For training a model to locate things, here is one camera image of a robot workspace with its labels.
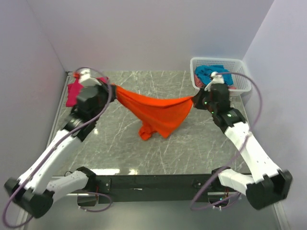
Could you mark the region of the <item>orange t shirt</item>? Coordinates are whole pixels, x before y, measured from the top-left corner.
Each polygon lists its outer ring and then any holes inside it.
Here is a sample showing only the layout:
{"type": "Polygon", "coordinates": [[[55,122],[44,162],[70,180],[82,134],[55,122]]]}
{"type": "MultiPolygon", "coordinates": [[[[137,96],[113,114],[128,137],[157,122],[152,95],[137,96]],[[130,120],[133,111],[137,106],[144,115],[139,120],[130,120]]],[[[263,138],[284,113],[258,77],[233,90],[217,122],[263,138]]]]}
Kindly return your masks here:
{"type": "Polygon", "coordinates": [[[158,99],[125,90],[115,85],[117,100],[142,122],[139,136],[146,141],[154,133],[169,137],[186,119],[193,107],[191,96],[158,99]]]}

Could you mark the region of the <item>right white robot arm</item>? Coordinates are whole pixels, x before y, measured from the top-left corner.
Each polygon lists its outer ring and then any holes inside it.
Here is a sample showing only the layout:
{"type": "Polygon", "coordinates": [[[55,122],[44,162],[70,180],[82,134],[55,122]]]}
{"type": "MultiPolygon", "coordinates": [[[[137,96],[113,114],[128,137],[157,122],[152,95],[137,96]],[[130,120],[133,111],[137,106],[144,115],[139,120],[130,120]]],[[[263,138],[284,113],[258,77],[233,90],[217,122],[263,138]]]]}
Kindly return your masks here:
{"type": "Polygon", "coordinates": [[[214,123],[237,148],[251,173],[247,176],[235,172],[228,165],[217,168],[193,201],[210,185],[215,191],[228,187],[245,195],[256,210],[286,199],[293,176],[272,161],[251,133],[242,113],[231,107],[228,87],[221,83],[202,87],[192,101],[195,108],[211,113],[214,123]]]}

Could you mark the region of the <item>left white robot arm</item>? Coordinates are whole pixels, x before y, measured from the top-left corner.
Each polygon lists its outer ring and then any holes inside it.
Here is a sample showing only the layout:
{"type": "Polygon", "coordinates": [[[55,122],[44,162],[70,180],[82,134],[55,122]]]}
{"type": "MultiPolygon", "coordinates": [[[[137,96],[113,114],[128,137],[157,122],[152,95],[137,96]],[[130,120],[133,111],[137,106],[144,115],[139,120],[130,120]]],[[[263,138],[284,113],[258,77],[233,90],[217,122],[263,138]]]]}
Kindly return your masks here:
{"type": "Polygon", "coordinates": [[[54,202],[69,193],[96,191],[96,174],[86,167],[55,181],[51,178],[68,154],[95,129],[97,120],[115,100],[115,93],[114,86],[102,81],[82,88],[64,128],[56,133],[50,145],[25,173],[5,183],[10,202],[38,219],[50,210],[54,202]]]}

